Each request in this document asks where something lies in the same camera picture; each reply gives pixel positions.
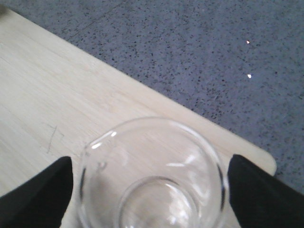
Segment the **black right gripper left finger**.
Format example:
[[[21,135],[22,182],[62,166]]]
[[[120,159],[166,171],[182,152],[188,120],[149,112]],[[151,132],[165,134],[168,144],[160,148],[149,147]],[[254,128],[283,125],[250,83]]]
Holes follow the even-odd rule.
[[[2,228],[58,228],[73,191],[72,161],[56,160],[0,198]]]

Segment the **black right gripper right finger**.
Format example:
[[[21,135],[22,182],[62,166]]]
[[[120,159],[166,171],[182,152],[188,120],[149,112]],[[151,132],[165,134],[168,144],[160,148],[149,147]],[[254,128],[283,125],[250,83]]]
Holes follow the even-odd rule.
[[[242,228],[302,228],[304,196],[242,155],[228,167],[230,204]]]

